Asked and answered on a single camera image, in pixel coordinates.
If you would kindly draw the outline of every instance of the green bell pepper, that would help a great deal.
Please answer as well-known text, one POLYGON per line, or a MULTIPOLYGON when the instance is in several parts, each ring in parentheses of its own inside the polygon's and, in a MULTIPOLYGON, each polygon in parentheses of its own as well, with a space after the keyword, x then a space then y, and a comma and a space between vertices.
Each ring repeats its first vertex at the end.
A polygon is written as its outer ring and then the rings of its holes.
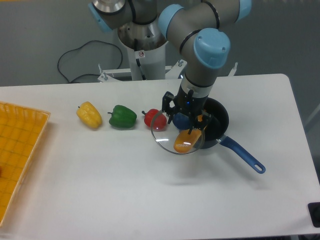
POLYGON ((137 114, 131 109, 122 105, 114 106, 113 112, 108 112, 108 114, 111 114, 109 123, 111 126, 116 128, 132 128, 137 120, 137 114))

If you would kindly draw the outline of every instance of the white table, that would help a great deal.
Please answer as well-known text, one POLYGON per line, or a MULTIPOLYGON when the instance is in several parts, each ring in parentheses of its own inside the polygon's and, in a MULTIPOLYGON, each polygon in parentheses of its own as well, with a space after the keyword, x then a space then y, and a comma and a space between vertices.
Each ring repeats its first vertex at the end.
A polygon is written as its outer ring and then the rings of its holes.
POLYGON ((227 135, 266 167, 256 173, 217 145, 188 156, 161 149, 142 110, 161 108, 179 80, 0 87, 0 101, 51 112, 34 164, 0 229, 13 240, 182 240, 319 233, 307 204, 320 186, 289 79, 221 77, 210 97, 230 117, 227 135), (76 110, 90 101, 103 126, 76 110), (133 130, 113 129, 115 105, 133 130))

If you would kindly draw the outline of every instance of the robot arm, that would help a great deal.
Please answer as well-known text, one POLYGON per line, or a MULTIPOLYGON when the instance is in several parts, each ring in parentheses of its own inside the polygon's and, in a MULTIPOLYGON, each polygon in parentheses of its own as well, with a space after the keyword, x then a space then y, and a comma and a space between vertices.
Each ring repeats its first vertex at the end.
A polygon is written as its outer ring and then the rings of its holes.
POLYGON ((162 111, 169 115, 169 122, 182 113, 189 118, 190 131, 202 130, 209 123, 211 116, 203 112, 203 106, 230 50, 229 38, 217 29, 240 20, 250 10, 250 0, 203 0, 189 10, 174 4, 161 13, 162 34, 188 62, 177 96, 167 92, 163 97, 162 111))
POLYGON ((203 130, 211 120, 203 106, 230 50, 229 38, 218 29, 248 15, 251 6, 251 0, 202 0, 189 10, 173 4, 159 17, 161 34, 155 31, 156 0, 94 0, 89 4, 100 28, 105 32, 118 28, 122 43, 134 51, 157 49, 166 39, 179 50, 188 62, 185 77, 176 96, 164 95, 162 111, 169 115, 169 123, 177 113, 187 116, 189 131, 203 130))
POLYGON ((88 7, 103 32, 129 22, 147 25, 158 14, 156 0, 94 0, 88 7))

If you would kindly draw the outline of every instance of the blue joint cap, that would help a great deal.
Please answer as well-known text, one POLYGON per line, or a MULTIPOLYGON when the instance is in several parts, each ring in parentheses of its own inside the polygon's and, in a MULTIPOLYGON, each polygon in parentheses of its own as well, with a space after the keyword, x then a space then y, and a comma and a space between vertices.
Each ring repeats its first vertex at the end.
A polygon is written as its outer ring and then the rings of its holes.
POLYGON ((239 16, 236 22, 238 22, 240 19, 243 19, 250 13, 252 7, 252 0, 239 0, 239 4, 239 16))
POLYGON ((92 3, 88 4, 90 12, 92 13, 93 18, 95 19, 96 23, 98 24, 99 28, 102 32, 107 33, 111 32, 112 29, 105 23, 105 21, 101 18, 97 10, 95 9, 92 3))
POLYGON ((195 56, 210 69, 220 69, 225 65, 230 47, 228 36, 215 28, 202 29, 193 43, 195 56))
POLYGON ((179 4, 172 4, 167 6, 160 14, 158 26, 165 38, 167 38, 167 31, 172 18, 180 9, 183 9, 183 7, 179 4))

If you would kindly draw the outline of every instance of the black cable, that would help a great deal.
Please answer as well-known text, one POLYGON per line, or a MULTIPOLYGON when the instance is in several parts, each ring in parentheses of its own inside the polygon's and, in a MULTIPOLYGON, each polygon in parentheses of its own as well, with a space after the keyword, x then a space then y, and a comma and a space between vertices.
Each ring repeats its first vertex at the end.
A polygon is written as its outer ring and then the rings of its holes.
POLYGON ((60 66, 60 65, 59 65, 60 60, 62 59, 62 57, 63 57, 64 55, 66 55, 66 54, 68 54, 68 53, 70 53, 70 52, 73 52, 73 51, 80 50, 80 49, 82 49, 84 46, 86 46, 86 45, 88 45, 88 44, 90 44, 90 43, 107 44, 107 45, 111 45, 111 46, 117 48, 117 49, 119 50, 119 52, 120 52, 121 60, 120 60, 120 63, 119 63, 119 65, 118 65, 118 67, 117 67, 116 69, 119 69, 119 68, 120 68, 120 66, 121 66, 121 64, 122 64, 122 62, 123 62, 123 53, 122 53, 121 49, 120 49, 117 45, 115 45, 115 44, 113 44, 113 43, 110 43, 110 42, 100 41, 100 40, 91 40, 91 41, 86 42, 85 44, 83 44, 82 46, 80 46, 80 47, 78 47, 78 48, 76 48, 76 49, 72 49, 72 50, 66 51, 66 52, 65 52, 64 54, 62 54, 61 57, 59 58, 58 63, 57 63, 58 72, 64 77, 65 80, 67 80, 68 84, 79 84, 80 82, 77 82, 76 80, 79 79, 79 78, 82 78, 82 77, 84 77, 84 76, 100 76, 100 74, 86 73, 86 74, 77 76, 75 79, 69 81, 69 79, 60 71, 60 68, 59 68, 59 66, 60 66))

